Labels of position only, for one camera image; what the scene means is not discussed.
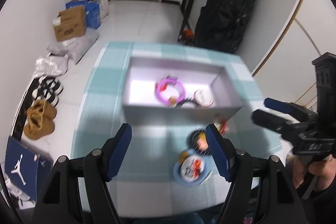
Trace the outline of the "right hand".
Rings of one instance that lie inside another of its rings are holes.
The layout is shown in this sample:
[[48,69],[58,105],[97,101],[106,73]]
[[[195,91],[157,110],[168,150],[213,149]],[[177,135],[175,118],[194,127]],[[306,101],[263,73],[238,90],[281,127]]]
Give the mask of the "right hand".
[[308,167],[304,166],[299,157],[293,162],[292,182],[297,189],[303,182],[306,173],[309,172],[318,177],[315,189],[317,191],[327,189],[335,179],[335,158],[332,155],[327,160],[312,162]]

